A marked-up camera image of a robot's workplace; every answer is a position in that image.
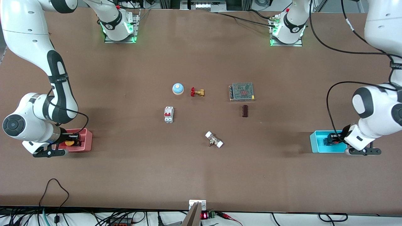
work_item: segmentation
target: black cable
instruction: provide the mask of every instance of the black cable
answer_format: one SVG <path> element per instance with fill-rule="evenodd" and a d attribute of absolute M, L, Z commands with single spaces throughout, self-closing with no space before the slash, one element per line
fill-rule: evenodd
<path fill-rule="evenodd" d="M 113 212 L 109 217 L 104 218 L 103 220 L 100 220 L 95 226 L 102 226 L 103 223 L 108 224 L 110 219 L 117 217 L 118 215 L 122 214 L 125 212 L 125 209 L 121 209 L 119 212 Z"/>
<path fill-rule="evenodd" d="M 259 17 L 269 20 L 269 17 L 261 15 L 257 10 L 249 9 L 249 12 L 256 13 Z"/>
<path fill-rule="evenodd" d="M 98 219 L 98 217 L 95 215 L 94 211 L 93 211 L 93 210 L 91 210 L 91 212 L 92 212 L 92 215 L 95 217 L 96 222 L 98 222 L 98 223 L 99 223 L 99 219 Z"/>
<path fill-rule="evenodd" d="M 313 27 L 313 22 L 311 19 L 311 10 L 312 10 L 312 4 L 313 0 L 310 1 L 310 10 L 309 10 L 309 19 L 310 19 L 310 26 L 311 26 L 311 31 L 313 32 L 314 37 L 317 39 L 317 41 L 319 43 L 321 43 L 323 46 L 331 49 L 331 50 L 335 50 L 337 52 L 341 52 L 341 53 L 350 53 L 350 54 L 363 54 L 363 55 L 386 55 L 386 56 L 394 56 L 394 57 L 398 57 L 401 58 L 401 56 L 395 55 L 395 54 L 391 54 L 391 53 L 376 53 L 376 52 L 352 52 L 352 51 L 345 51 L 345 50 L 341 50 L 341 49 L 336 49 L 333 47 L 330 47 L 329 45 L 325 44 L 324 42 L 321 41 L 321 39 L 317 36 L 316 32 L 314 31 L 314 27 Z"/>
<path fill-rule="evenodd" d="M 141 220 L 135 222 L 135 221 L 134 221 L 134 215 L 136 214 L 136 212 L 135 212 L 134 215 L 133 215 L 133 217 L 131 218 L 132 224 L 138 224 L 138 223 L 140 223 L 141 221 L 143 221 L 143 220 L 145 219 L 145 212 L 143 212 L 143 213 L 144 213 L 144 217 L 143 217 Z"/>
<path fill-rule="evenodd" d="M 34 214 L 35 214 L 35 212 L 33 212 L 33 213 L 31 213 L 31 214 L 29 215 L 27 221 L 23 224 L 23 226 L 28 225 L 28 222 L 29 222 L 30 218 L 31 218 Z"/>
<path fill-rule="evenodd" d="M 147 226 L 150 226 L 149 222 L 148 222 L 148 212 L 145 212 L 146 218 L 147 218 Z"/>
<path fill-rule="evenodd" d="M 289 8 L 289 6 L 292 5 L 292 3 L 290 3 L 286 8 L 284 8 L 284 9 L 282 10 L 282 12 L 285 11 L 287 8 Z"/>
<path fill-rule="evenodd" d="M 278 221 L 276 220 L 274 213 L 271 213 L 271 214 L 272 214 L 272 217 L 274 218 L 275 224 L 277 224 L 277 226 L 281 226 L 281 225 L 278 223 Z"/>
<path fill-rule="evenodd" d="M 394 72 L 394 68 L 392 68 L 391 69 L 391 73 L 390 73 L 390 75 L 388 76 L 388 82 L 389 82 L 389 84 L 391 84 L 392 85 L 392 83 L 391 83 L 391 77 L 392 77 L 392 73 Z"/>
<path fill-rule="evenodd" d="M 64 218 L 64 221 L 66 222 L 67 226 L 70 226 L 70 225 L 68 224 L 68 222 L 67 222 L 67 219 L 66 219 L 66 216 L 64 215 L 64 212 L 62 212 L 62 214 L 63 214 L 63 218 Z"/>
<path fill-rule="evenodd" d="M 324 220 L 321 215 L 325 215 L 329 220 Z M 332 223 L 332 226 L 335 226 L 335 222 L 345 222 L 348 220 L 349 216 L 347 214 L 341 214 L 342 216 L 346 216 L 345 219 L 342 220 L 333 220 L 327 213 L 318 213 L 318 218 L 326 223 Z"/>
<path fill-rule="evenodd" d="M 106 0 L 106 1 L 113 3 L 115 6 L 120 6 L 123 9 L 139 9 L 139 8 L 142 8 L 142 7 L 136 8 L 133 4 L 131 4 L 133 6 L 133 8 L 130 8 L 130 7 L 125 7 L 123 5 L 120 5 L 119 3 L 116 4 L 115 2 L 110 1 L 110 0 Z"/>
<path fill-rule="evenodd" d="M 337 85 L 339 85 L 339 84 L 343 84 L 343 83 L 362 84 L 362 85 L 374 86 L 374 87 L 377 87 L 377 88 L 386 89 L 386 90 L 391 90 L 391 91 L 396 91 L 396 89 L 391 89 L 391 88 L 388 88 L 388 87 L 383 87 L 383 86 L 379 86 L 379 85 L 375 85 L 375 84 L 371 84 L 371 83 L 366 83 L 366 82 L 355 82 L 355 81 L 343 81 L 343 82 L 338 82 L 338 83 L 335 83 L 334 85 L 332 85 L 332 86 L 328 89 L 327 96 L 326 96 L 326 106 L 327 106 L 327 111 L 328 111 L 329 119 L 331 120 L 332 128 L 334 129 L 334 132 L 335 132 L 335 134 L 337 135 L 337 137 L 338 137 L 343 143 L 346 143 L 346 142 L 344 141 L 344 139 L 341 138 L 341 137 L 338 135 L 338 132 L 336 131 L 336 128 L 335 128 L 335 125 L 334 125 L 334 120 L 332 119 L 332 115 L 331 115 L 331 111 L 330 111 L 330 109 L 329 109 L 329 103 L 328 103 L 329 93 L 331 92 L 332 88 L 334 88 L 335 86 L 337 86 Z"/>
<path fill-rule="evenodd" d="M 343 5 L 343 0 L 340 0 L 340 5 L 342 6 L 343 17 L 345 18 L 346 23 L 347 23 L 348 25 L 350 25 L 353 34 L 355 34 L 360 40 L 364 41 L 367 45 L 373 47 L 373 46 L 370 45 L 363 37 L 361 37 L 361 36 L 355 31 L 355 29 L 353 28 L 353 26 L 352 26 L 352 24 L 350 23 L 348 17 L 346 16 L 345 7 L 344 7 L 344 5 Z M 383 51 L 383 50 L 381 50 L 381 49 L 377 49 L 377 48 L 375 48 L 375 47 L 373 47 L 373 48 L 376 49 L 376 50 L 378 50 L 378 51 L 380 51 L 380 52 L 382 52 L 382 53 L 386 53 L 385 51 Z M 389 56 L 389 55 L 387 55 L 387 56 L 389 57 L 389 59 L 390 59 L 391 62 L 393 63 L 394 60 L 392 59 L 392 57 Z"/>
<path fill-rule="evenodd" d="M 47 99 L 47 97 L 49 97 L 49 96 L 50 96 L 50 93 L 52 92 L 52 90 L 53 90 L 53 89 L 50 89 L 50 91 L 47 93 L 47 95 L 46 95 L 46 99 Z M 83 116 L 85 116 L 85 117 L 86 117 L 86 123 L 85 123 L 85 125 L 82 127 L 82 129 L 80 129 L 80 130 L 79 130 L 78 132 L 76 132 L 75 134 L 79 134 L 79 133 L 80 133 L 82 130 L 84 130 L 84 129 L 85 129 L 86 125 L 88 125 L 88 122 L 89 122 L 89 117 L 88 117 L 86 114 L 81 113 L 81 112 L 79 112 L 79 111 L 73 111 L 73 110 L 70 110 L 70 109 L 67 109 L 67 108 L 61 107 L 61 106 L 59 106 L 59 105 L 55 105 L 55 104 L 53 104 L 51 101 L 49 101 L 49 103 L 50 103 L 51 105 L 53 105 L 53 106 L 57 107 L 57 108 L 63 109 L 63 110 L 65 110 L 65 111 L 71 111 L 71 112 L 74 112 L 74 113 L 77 113 L 77 114 L 80 114 L 80 115 L 83 115 Z"/>
<path fill-rule="evenodd" d="M 264 24 L 264 23 L 260 23 L 260 22 L 256 22 L 256 21 L 251 21 L 251 20 L 247 20 L 247 19 L 240 18 L 240 17 L 237 17 L 237 16 L 232 16 L 232 15 L 228 15 L 228 14 L 224 14 L 224 13 L 218 13 L 218 12 L 215 12 L 215 13 L 219 14 L 219 15 L 229 16 L 229 17 L 239 19 L 239 20 L 242 20 L 242 21 L 246 21 L 246 22 L 250 22 L 250 23 L 255 23 L 255 24 L 264 25 L 264 26 L 268 26 L 268 27 L 275 27 L 274 25 Z"/>
<path fill-rule="evenodd" d="M 52 179 L 50 179 L 50 180 L 47 182 L 46 188 L 45 188 L 45 192 L 43 193 L 41 199 L 39 200 L 39 207 L 41 206 L 41 202 L 42 202 L 43 198 L 45 197 L 45 194 L 46 194 L 47 188 L 48 188 L 48 186 L 49 186 L 49 183 L 50 183 L 52 180 L 55 180 L 55 181 L 57 182 L 57 184 L 59 185 L 59 187 L 60 187 L 63 191 L 65 191 L 65 192 L 67 193 L 67 198 L 64 200 L 63 203 L 61 203 L 61 205 L 60 205 L 60 206 L 57 208 L 57 210 L 56 210 L 56 216 L 57 216 L 57 215 L 58 215 L 58 212 L 59 212 L 59 209 L 62 207 L 62 205 L 64 205 L 64 203 L 67 202 L 68 198 L 70 197 L 70 193 L 68 193 L 68 191 L 60 184 L 60 182 L 59 182 L 56 178 L 52 178 Z"/>

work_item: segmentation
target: white floor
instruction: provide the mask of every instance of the white floor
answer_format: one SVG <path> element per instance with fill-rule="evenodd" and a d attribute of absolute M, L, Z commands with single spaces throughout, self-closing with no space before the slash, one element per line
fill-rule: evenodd
<path fill-rule="evenodd" d="M 232 218 L 238 220 L 243 224 L 243 226 L 277 226 L 275 224 L 272 215 L 270 213 L 227 213 Z M 105 218 L 110 216 L 110 214 L 96 214 L 100 218 Z M 160 213 L 162 221 L 165 225 L 172 224 L 175 222 L 183 221 L 185 215 L 180 212 L 161 212 Z M 46 226 L 42 214 L 40 216 L 41 226 Z M 51 226 L 54 226 L 53 218 L 54 214 L 47 216 L 47 219 Z M 67 226 L 63 216 L 60 216 L 60 223 L 58 226 Z M 70 226 L 95 226 L 97 224 L 96 219 L 91 214 L 65 214 L 66 219 Z M 144 213 L 139 212 L 134 216 L 134 221 L 137 222 L 144 217 Z M 280 224 L 280 226 L 331 226 L 331 223 L 325 223 L 318 218 L 316 214 L 275 214 L 275 217 Z M 332 216 L 333 220 L 339 220 L 344 217 Z M 10 217 L 0 218 L 0 225 L 7 225 L 9 223 Z M 157 226 L 158 219 L 156 212 L 148 212 L 148 222 L 149 226 Z M 215 217 L 208 220 L 203 220 L 203 226 L 210 226 L 218 223 L 218 226 L 240 226 L 239 223 L 231 220 L 225 220 L 221 217 Z M 37 216 L 34 215 L 28 226 L 37 226 Z M 137 226 L 147 226 L 147 222 L 144 219 Z M 379 217 L 379 216 L 349 216 L 349 219 L 345 222 L 336 222 L 335 226 L 400 226 L 402 225 L 402 218 L 400 217 Z"/>

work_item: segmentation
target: brown table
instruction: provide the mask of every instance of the brown table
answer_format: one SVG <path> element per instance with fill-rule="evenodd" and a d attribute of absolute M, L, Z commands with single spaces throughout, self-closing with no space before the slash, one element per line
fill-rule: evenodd
<path fill-rule="evenodd" d="M 251 12 L 237 16 L 263 22 Z M 90 117 L 90 153 L 33 158 L 0 133 L 0 205 L 36 205 L 57 178 L 69 206 L 186 209 L 189 199 L 231 211 L 402 213 L 400 133 L 375 141 L 377 157 L 312 154 L 309 135 L 331 129 L 328 88 L 339 81 L 375 84 L 388 77 L 384 56 L 326 49 L 307 28 L 303 47 L 271 47 L 268 29 L 204 11 L 152 10 L 136 44 L 104 44 L 95 14 L 47 13 L 56 50 L 66 64 L 80 111 Z M 350 20 L 363 34 L 365 14 Z M 372 51 L 353 36 L 341 14 L 314 14 L 318 35 L 331 46 Z M 28 92 L 46 93 L 36 66 L 7 51 L 0 66 L 0 118 Z M 181 82 L 185 94 L 172 94 Z M 228 86 L 253 82 L 249 117 L 230 103 Z M 191 87 L 205 97 L 190 97 Z M 336 126 L 357 119 L 357 85 L 334 89 Z M 175 107 L 173 124 L 163 121 Z M 65 128 L 84 124 L 78 116 Z M 225 145 L 208 147 L 207 131 Z M 52 184 L 44 205 L 65 194 Z"/>

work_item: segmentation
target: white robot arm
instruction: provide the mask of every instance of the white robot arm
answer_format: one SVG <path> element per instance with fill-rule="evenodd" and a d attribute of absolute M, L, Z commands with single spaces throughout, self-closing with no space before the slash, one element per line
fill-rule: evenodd
<path fill-rule="evenodd" d="M 292 0 L 289 10 L 281 12 L 272 35 L 285 44 L 293 44 L 302 36 L 310 10 L 310 0 Z"/>
<path fill-rule="evenodd" d="M 369 0 L 364 36 L 370 45 L 402 56 L 401 24 L 402 1 Z M 392 59 L 391 84 L 379 86 L 396 91 L 365 86 L 353 94 L 352 104 L 360 120 L 350 126 L 344 140 L 356 150 L 364 150 L 376 138 L 402 130 L 402 59 Z"/>
<path fill-rule="evenodd" d="M 111 40 L 120 41 L 133 32 L 127 29 L 128 17 L 132 13 L 118 10 L 107 1 L 84 1 L 96 12 Z M 71 91 L 67 70 L 49 39 L 44 15 L 44 11 L 71 13 L 76 7 L 77 0 L 0 1 L 0 19 L 8 48 L 17 56 L 40 67 L 47 74 L 54 93 L 54 96 L 26 94 L 17 109 L 3 121 L 6 134 L 22 140 L 23 146 L 32 154 L 51 150 L 51 144 L 63 142 L 65 130 L 52 122 L 68 123 L 77 115 L 78 106 Z"/>

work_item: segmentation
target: metal frame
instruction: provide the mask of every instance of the metal frame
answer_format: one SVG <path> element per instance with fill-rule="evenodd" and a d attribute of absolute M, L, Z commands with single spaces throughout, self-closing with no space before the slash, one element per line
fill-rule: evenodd
<path fill-rule="evenodd" d="M 200 226 L 202 208 L 203 204 L 201 202 L 194 202 L 181 226 Z"/>

